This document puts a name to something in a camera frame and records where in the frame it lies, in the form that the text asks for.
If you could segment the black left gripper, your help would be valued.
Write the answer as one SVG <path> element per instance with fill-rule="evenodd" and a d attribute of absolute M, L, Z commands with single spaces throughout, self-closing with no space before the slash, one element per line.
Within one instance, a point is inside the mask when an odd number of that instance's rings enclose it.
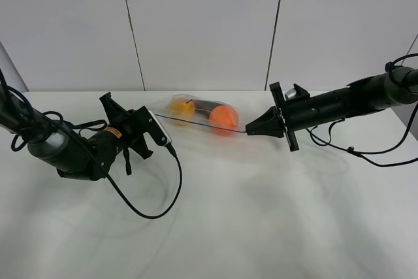
<path fill-rule="evenodd" d="M 129 148 L 142 159 L 148 159 L 153 154 L 146 144 L 144 132 L 141 129 L 141 122 L 135 116 L 133 109 L 124 109 L 112 99 L 111 93 L 104 94 L 99 100 L 109 122 L 104 130 L 121 140 L 123 157 L 125 159 L 125 171 L 127 175 L 132 175 Z"/>

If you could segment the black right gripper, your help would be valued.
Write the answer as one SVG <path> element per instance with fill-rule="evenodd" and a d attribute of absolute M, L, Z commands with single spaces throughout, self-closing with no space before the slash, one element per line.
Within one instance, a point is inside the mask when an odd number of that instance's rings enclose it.
<path fill-rule="evenodd" d="M 305 89 L 294 85 L 297 95 L 286 100 L 280 83 L 270 85 L 275 106 L 271 106 L 256 120 L 245 127 L 249 136 L 283 138 L 284 133 L 290 151 L 299 150 L 296 131 L 333 122 L 348 115 L 348 89 L 329 91 L 311 96 Z"/>

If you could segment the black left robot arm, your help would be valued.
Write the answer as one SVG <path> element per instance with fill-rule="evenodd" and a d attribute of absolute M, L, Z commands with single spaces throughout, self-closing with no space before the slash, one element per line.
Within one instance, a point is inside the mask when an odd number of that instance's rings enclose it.
<path fill-rule="evenodd" d="M 143 159 L 153 154 L 144 139 L 146 133 L 156 145 L 174 150 L 158 117 L 146 107 L 125 110 L 110 93 L 100 101 L 106 120 L 74 125 L 58 112 L 35 110 L 2 78 L 1 127 L 14 134 L 12 151 L 26 147 L 32 156 L 55 167 L 60 177 L 75 180 L 105 178 L 118 154 L 123 154 L 126 173 L 131 174 L 130 151 Z"/>

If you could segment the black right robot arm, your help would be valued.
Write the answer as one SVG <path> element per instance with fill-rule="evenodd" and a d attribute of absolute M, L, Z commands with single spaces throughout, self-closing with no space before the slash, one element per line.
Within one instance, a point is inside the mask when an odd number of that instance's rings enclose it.
<path fill-rule="evenodd" d="M 274 106 L 247 124 L 246 134 L 285 137 L 294 152 L 299 150 L 297 131 L 417 102 L 417 70 L 395 67 L 316 96 L 297 84 L 283 93 L 280 83 L 273 83 L 270 91 Z"/>

